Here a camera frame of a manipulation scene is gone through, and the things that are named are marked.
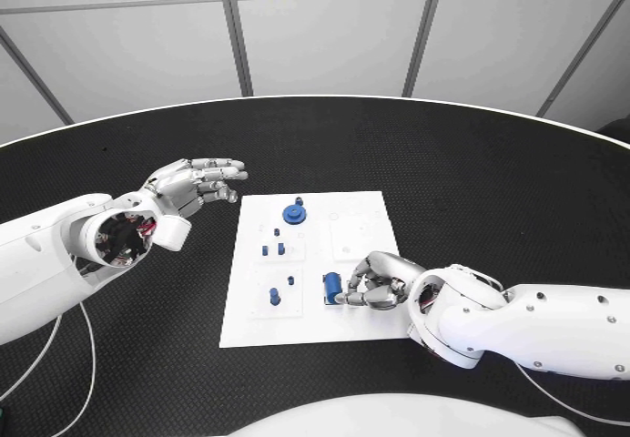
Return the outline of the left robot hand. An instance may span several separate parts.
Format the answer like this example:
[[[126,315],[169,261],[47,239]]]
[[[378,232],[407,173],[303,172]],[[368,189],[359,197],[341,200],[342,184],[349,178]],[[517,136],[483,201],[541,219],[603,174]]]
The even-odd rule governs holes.
[[[237,159],[181,159],[149,176],[140,192],[155,199],[165,214],[188,219],[215,201],[235,203],[238,192],[228,182],[246,179],[246,165]]]

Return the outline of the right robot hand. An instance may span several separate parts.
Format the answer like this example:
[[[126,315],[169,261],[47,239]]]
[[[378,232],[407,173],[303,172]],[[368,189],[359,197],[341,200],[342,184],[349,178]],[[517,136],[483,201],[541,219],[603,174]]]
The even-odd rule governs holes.
[[[372,251],[357,266],[346,291],[335,302],[372,310],[393,310],[406,303],[414,283],[427,269],[385,251]]]

